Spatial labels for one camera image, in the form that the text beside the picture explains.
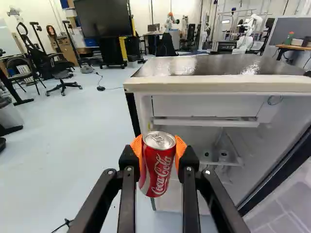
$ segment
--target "stainless steel top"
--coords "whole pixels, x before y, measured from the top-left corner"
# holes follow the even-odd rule
[[[303,75],[304,69],[254,54],[195,55],[149,59],[133,77],[191,75]]]
[[[144,143],[157,150],[168,150],[175,146],[176,139],[173,135],[162,131],[151,131],[143,135]]]

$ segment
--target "coca-cola can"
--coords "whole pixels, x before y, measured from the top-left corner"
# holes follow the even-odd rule
[[[169,185],[176,139],[169,133],[151,131],[142,137],[142,163],[140,190],[148,197],[156,198],[165,193]]]

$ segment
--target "can lid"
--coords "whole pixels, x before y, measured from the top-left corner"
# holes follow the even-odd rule
[[[151,131],[142,137],[144,143],[157,150],[168,150],[175,146],[176,139],[173,135],[162,131]]]

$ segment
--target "orange gripper pad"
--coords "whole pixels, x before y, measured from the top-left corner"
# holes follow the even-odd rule
[[[179,159],[183,156],[187,144],[177,135],[175,135],[176,139],[176,157],[175,157],[175,166],[176,166],[176,171],[178,172],[178,166],[179,166]]]
[[[130,144],[132,150],[134,151],[135,155],[139,159],[139,169],[140,169],[140,172],[141,172],[141,168],[142,168],[142,145],[141,145],[141,139],[142,139],[142,135],[139,135]]]

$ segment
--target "office chair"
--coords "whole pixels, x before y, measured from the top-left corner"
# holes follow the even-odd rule
[[[20,32],[19,26],[24,28],[26,32],[25,34],[22,34]],[[53,53],[47,55],[45,52],[42,52],[38,48],[36,48],[27,36],[28,30],[26,26],[21,22],[17,25],[17,31],[27,48],[27,52],[30,59],[35,64],[36,70],[40,73],[43,79],[44,77],[53,76],[55,79],[59,79],[61,83],[57,85],[55,88],[48,90],[46,92],[46,96],[50,96],[50,93],[52,91],[58,90],[60,88],[62,89],[61,90],[62,96],[66,95],[65,94],[66,87],[78,87],[79,89],[82,89],[82,87],[78,85],[77,82],[65,83],[63,81],[64,78],[70,77],[69,73],[72,72],[70,68],[72,68],[74,64],[72,62],[67,61],[66,59],[56,61],[55,57],[63,55],[62,53]]]
[[[28,69],[21,68],[20,70],[17,68],[18,66],[26,65]],[[41,82],[41,84],[46,88],[46,86],[43,84],[43,82],[39,79],[37,73],[35,72],[34,67],[32,66],[31,61],[25,57],[15,57],[11,58],[6,62],[6,69],[8,70],[8,73],[10,77],[8,77],[8,80],[13,83],[17,83],[19,87],[26,92],[26,90],[19,84],[20,81],[26,81],[27,85],[35,84],[38,94],[38,86],[37,86],[37,80]]]
[[[181,39],[180,44],[183,50],[191,50],[195,37],[195,23],[191,23],[188,26],[188,33],[186,39]]]

